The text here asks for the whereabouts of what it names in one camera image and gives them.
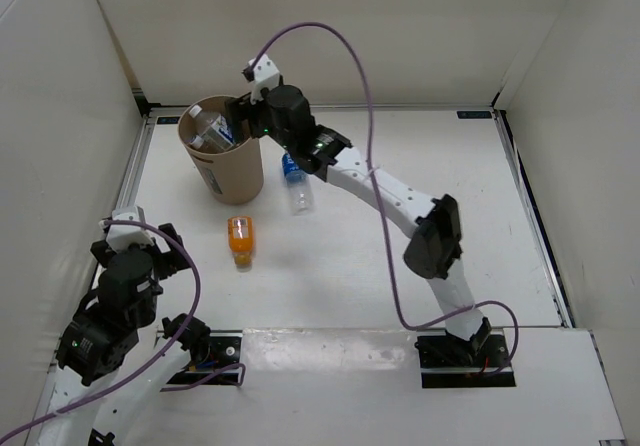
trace orange bottle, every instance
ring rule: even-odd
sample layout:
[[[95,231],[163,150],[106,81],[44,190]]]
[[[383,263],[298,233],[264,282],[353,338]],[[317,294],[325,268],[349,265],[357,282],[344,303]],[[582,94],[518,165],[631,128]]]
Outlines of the orange bottle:
[[[227,227],[233,260],[238,266],[249,266],[254,243],[253,221],[249,216],[234,216],[227,221]]]

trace bottle label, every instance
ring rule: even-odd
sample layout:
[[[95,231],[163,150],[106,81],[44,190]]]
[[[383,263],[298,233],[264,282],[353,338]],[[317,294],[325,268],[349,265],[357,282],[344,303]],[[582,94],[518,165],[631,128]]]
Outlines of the bottle label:
[[[245,239],[249,237],[249,223],[247,218],[233,218],[233,237],[234,239]]]
[[[227,124],[227,120],[224,119],[224,116],[218,116],[218,119],[216,119],[213,127],[220,133],[220,135],[224,139],[233,144],[233,134],[231,134],[231,128]]]
[[[300,167],[291,158],[289,153],[285,153],[284,156],[282,156],[282,172],[284,177],[286,178],[287,175],[293,171],[300,171]]]
[[[213,171],[201,166],[198,166],[198,169],[200,170],[200,173],[202,174],[202,177],[205,179],[205,181],[209,183],[209,186],[211,186],[213,192],[216,194],[222,194],[222,189],[220,189],[220,185],[218,184],[218,181],[216,181],[216,177],[213,175]]]

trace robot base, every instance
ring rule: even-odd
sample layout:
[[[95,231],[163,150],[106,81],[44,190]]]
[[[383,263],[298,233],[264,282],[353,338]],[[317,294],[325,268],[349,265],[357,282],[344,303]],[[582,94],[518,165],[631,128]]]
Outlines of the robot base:
[[[223,368],[230,364],[240,362],[240,352],[242,351],[242,331],[221,332],[212,331],[209,336],[209,357],[205,362],[213,361],[214,364],[196,371],[180,371],[176,373],[168,382],[169,385],[193,384],[213,370]],[[239,373],[229,371],[220,376],[210,379],[205,385],[229,386],[240,379]]]
[[[444,330],[421,332],[415,347],[425,389],[504,388],[516,385],[511,364],[499,373],[509,356],[504,334],[492,331],[470,366],[455,364],[446,356],[450,339]]]

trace plastic bottle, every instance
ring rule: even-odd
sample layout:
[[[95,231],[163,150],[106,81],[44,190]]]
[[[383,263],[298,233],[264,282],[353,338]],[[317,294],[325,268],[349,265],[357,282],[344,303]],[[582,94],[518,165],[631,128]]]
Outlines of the plastic bottle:
[[[253,221],[249,216],[234,216],[227,220],[229,247],[237,266],[250,266],[253,252]]]
[[[197,134],[189,146],[203,153],[224,153],[233,148],[233,136],[224,117],[213,111],[205,111],[197,104],[189,110],[196,123]]]
[[[307,173],[302,171],[289,153],[282,156],[282,172],[289,190],[291,206],[294,214],[311,211],[313,195]]]

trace cardboard cup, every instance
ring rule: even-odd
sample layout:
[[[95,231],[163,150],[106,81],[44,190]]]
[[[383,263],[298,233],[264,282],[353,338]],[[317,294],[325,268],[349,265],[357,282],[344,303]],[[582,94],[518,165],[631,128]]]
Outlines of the cardboard cup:
[[[226,116],[224,103],[227,99],[229,96],[213,96],[189,106],[178,121],[178,135],[214,198],[225,204],[243,204],[255,198],[264,184],[260,142],[250,139],[219,154],[201,153],[187,144],[196,132],[189,110],[198,104],[204,110]]]

